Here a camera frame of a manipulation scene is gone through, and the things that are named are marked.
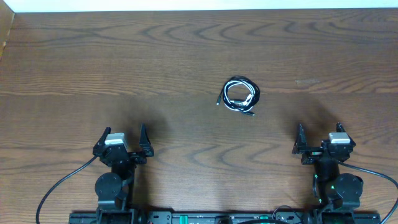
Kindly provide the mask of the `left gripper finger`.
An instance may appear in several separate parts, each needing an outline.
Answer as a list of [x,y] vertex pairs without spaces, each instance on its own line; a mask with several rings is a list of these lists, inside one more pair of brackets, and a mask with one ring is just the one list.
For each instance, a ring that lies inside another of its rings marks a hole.
[[141,133],[139,139],[139,146],[142,149],[146,157],[154,156],[154,149],[147,135],[146,126],[144,123],[141,124]]
[[111,133],[111,128],[106,127],[103,134],[97,141],[97,143],[93,146],[93,154],[102,154],[103,151],[106,149],[105,140],[106,137]]

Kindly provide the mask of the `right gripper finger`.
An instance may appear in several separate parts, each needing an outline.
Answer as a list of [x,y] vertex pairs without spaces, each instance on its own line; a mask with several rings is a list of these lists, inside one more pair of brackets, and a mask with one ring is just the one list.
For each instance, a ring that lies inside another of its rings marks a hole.
[[[345,129],[344,129],[344,127],[343,127],[343,125],[342,125],[341,123],[337,123],[337,124],[336,124],[336,132],[338,132],[338,133],[340,133],[340,132],[346,132]],[[351,137],[350,137],[350,139],[351,139],[350,145],[355,146],[356,143],[354,142],[354,140],[353,140]]]
[[304,129],[301,124],[297,128],[297,137],[292,149],[292,154],[303,154],[308,151],[308,143],[305,137]]

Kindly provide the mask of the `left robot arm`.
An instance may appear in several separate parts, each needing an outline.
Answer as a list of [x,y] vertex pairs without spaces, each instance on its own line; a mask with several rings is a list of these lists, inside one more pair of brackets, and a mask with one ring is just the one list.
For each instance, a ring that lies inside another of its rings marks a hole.
[[132,204],[135,169],[154,156],[154,149],[147,136],[146,126],[141,125],[140,151],[129,152],[124,133],[112,133],[107,127],[93,147],[93,155],[111,168],[95,183],[98,196],[96,223],[147,223],[143,209]]

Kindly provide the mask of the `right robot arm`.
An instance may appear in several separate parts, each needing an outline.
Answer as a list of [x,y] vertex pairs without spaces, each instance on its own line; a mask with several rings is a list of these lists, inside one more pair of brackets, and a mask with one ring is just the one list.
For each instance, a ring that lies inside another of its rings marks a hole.
[[342,174],[339,168],[355,146],[341,123],[318,147],[308,145],[303,126],[298,125],[292,153],[302,156],[303,165],[314,166],[313,194],[320,201],[319,207],[303,214],[302,223],[355,222],[354,209],[360,206],[363,180],[357,175]]

